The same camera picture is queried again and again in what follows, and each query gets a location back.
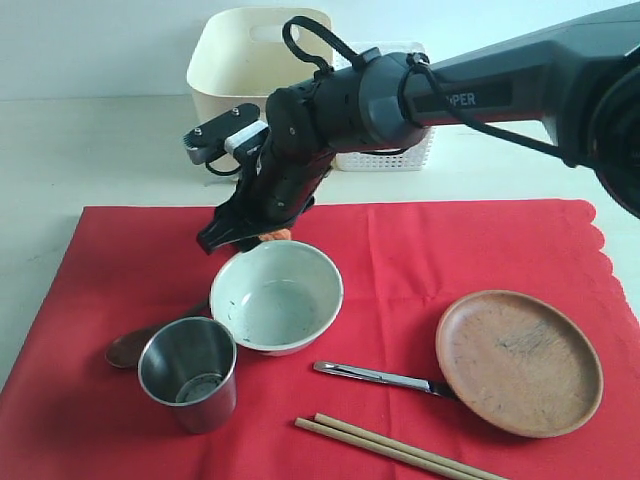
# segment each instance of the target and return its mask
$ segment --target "white table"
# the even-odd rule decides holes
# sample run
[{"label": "white table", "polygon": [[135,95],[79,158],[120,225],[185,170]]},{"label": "white table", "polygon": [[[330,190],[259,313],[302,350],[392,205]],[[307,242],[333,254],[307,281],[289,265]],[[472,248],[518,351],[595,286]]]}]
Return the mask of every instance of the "white table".
[{"label": "white table", "polygon": [[[181,137],[197,123],[188,96],[0,102],[1,385],[85,205],[214,205],[231,194],[184,153]],[[537,123],[506,127],[548,140]],[[320,204],[546,197],[596,206],[604,252],[640,316],[640,220],[588,170],[441,127],[424,171],[335,171],[317,192]]]}]

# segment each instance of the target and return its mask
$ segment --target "knife blade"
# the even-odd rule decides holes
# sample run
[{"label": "knife blade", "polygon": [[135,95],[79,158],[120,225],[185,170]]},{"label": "knife blade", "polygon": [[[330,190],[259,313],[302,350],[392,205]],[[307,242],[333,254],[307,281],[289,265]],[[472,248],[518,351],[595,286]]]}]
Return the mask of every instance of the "knife blade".
[{"label": "knife blade", "polygon": [[413,388],[432,395],[458,400],[451,387],[443,382],[433,382],[422,378],[406,377],[395,373],[380,372],[368,368],[354,367],[340,363],[318,361],[313,364],[313,369],[318,372],[339,375],[341,377],[356,378],[375,383],[384,383],[397,387]]}]

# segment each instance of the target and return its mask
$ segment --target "wooden chopstick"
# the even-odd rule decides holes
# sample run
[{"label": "wooden chopstick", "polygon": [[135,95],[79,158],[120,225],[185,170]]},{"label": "wooden chopstick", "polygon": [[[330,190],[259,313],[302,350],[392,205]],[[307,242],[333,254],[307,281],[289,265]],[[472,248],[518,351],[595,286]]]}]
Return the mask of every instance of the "wooden chopstick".
[{"label": "wooden chopstick", "polygon": [[505,480],[504,477],[411,447],[320,413],[316,414],[314,419],[316,420],[315,422],[305,418],[297,418],[295,424],[305,430],[340,440],[454,480]]}]

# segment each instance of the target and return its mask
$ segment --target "metal cup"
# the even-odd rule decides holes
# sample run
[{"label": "metal cup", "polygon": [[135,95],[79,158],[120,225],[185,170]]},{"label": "metal cup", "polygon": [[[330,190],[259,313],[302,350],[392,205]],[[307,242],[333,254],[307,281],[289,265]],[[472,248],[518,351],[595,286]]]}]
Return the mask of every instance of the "metal cup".
[{"label": "metal cup", "polygon": [[236,407],[236,358],[236,343],[221,323],[182,318],[149,340],[138,379],[188,432],[205,433],[224,424]]}]

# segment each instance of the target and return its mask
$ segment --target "brown plate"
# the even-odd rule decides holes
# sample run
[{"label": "brown plate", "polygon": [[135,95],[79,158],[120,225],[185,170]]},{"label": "brown plate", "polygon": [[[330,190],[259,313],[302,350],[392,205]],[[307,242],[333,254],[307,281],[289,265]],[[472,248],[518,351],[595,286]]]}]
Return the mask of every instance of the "brown plate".
[{"label": "brown plate", "polygon": [[546,438],[584,425],[602,399],[602,367],[555,308],[503,290],[468,295],[444,313],[436,353],[453,391],[493,425]]}]

